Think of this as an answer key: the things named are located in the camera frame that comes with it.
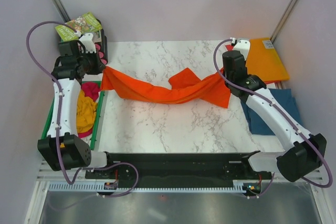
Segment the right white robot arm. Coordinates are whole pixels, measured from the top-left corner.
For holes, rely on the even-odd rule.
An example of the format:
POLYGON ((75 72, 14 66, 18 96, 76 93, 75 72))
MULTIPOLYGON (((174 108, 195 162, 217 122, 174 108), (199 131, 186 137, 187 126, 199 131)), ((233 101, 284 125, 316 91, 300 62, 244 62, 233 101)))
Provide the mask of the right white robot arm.
POLYGON ((238 50, 222 54, 225 84, 231 94, 256 112, 280 141, 283 152, 255 152, 240 166, 248 179, 259 172, 280 173, 296 182, 322 166, 327 141, 322 134, 313 135, 279 104, 266 84, 247 73, 244 56, 238 50))

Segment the orange t shirt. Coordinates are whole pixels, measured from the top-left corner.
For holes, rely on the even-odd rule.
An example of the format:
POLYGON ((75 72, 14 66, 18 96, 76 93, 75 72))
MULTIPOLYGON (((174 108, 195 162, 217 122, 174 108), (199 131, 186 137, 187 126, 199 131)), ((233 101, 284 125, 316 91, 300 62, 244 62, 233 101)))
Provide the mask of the orange t shirt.
POLYGON ((103 71, 101 89, 114 90, 123 99, 160 104, 182 104, 201 99, 221 108, 228 108, 230 90, 219 74, 200 79, 191 69, 185 68, 169 78, 171 88, 154 86, 132 78, 111 67, 103 71))

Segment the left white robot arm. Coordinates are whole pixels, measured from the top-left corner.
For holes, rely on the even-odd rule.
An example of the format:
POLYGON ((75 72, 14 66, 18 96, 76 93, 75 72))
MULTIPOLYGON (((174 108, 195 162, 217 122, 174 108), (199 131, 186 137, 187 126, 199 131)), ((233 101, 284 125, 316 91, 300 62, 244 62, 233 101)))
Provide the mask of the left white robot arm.
POLYGON ((105 68, 99 57, 104 48, 101 43, 84 39, 60 42, 58 47, 60 56, 51 73, 56 78, 52 118, 37 148, 54 171, 94 167, 103 178, 111 178, 115 165, 107 161, 106 153, 92 151, 79 138, 75 115, 84 75, 97 75, 105 68))

